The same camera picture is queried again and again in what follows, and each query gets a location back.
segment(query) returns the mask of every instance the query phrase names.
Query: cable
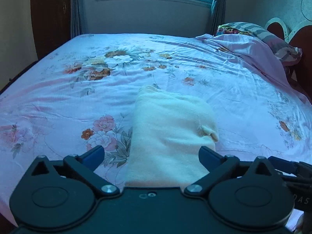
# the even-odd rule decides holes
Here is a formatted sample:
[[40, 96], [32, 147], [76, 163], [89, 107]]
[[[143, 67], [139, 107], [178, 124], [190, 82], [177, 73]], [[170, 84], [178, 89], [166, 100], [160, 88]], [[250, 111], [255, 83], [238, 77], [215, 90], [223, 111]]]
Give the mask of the cable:
[[300, 5], [301, 13], [302, 13], [302, 15], [305, 17], [306, 20], [312, 22], [312, 20], [308, 19], [308, 18], [303, 14], [303, 11], [302, 11], [302, 2], [303, 2], [303, 0], [301, 0], [301, 5]]

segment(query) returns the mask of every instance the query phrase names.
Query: cream cloth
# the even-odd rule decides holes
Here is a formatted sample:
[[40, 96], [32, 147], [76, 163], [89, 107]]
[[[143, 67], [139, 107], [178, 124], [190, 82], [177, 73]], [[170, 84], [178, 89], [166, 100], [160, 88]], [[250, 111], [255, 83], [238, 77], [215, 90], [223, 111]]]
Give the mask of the cream cloth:
[[135, 104], [125, 185], [181, 187], [207, 175], [198, 152], [215, 150], [218, 129], [202, 99], [143, 86]]

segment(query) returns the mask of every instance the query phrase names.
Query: white wall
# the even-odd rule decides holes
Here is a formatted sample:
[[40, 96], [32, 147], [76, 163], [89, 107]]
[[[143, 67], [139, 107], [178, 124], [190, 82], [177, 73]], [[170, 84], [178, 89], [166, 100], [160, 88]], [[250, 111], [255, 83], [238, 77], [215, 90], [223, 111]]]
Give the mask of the white wall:
[[205, 33], [209, 9], [164, 0], [84, 0], [88, 33], [150, 33], [195, 37]]
[[[274, 17], [282, 19], [291, 31], [306, 20], [300, 11], [301, 0], [227, 0], [226, 22], [244, 21], [264, 26]], [[312, 0], [303, 0], [302, 10], [312, 19]]]
[[0, 0], [0, 89], [36, 60], [30, 0]]

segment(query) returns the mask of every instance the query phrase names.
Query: floral bedsheet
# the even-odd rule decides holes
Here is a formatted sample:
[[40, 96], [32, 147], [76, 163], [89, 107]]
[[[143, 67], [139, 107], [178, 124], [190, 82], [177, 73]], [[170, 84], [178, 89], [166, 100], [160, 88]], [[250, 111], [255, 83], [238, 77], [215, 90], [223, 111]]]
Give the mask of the floral bedsheet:
[[59, 160], [102, 145], [105, 160], [95, 173], [122, 188], [143, 85], [207, 101], [216, 113], [222, 155], [311, 163], [311, 105], [259, 69], [277, 59], [270, 49], [252, 51], [260, 45], [252, 39], [89, 34], [65, 43], [0, 96], [0, 212], [15, 223], [10, 194], [41, 154]]

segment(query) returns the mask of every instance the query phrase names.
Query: headboard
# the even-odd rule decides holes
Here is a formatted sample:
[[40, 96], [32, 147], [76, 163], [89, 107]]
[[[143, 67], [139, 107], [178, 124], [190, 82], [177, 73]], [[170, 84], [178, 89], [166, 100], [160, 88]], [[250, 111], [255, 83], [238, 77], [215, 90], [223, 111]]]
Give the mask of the headboard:
[[312, 99], [312, 22], [303, 21], [288, 34], [285, 23], [279, 18], [272, 18], [266, 23], [265, 29], [291, 46], [302, 49], [302, 58], [293, 69], [298, 84]]

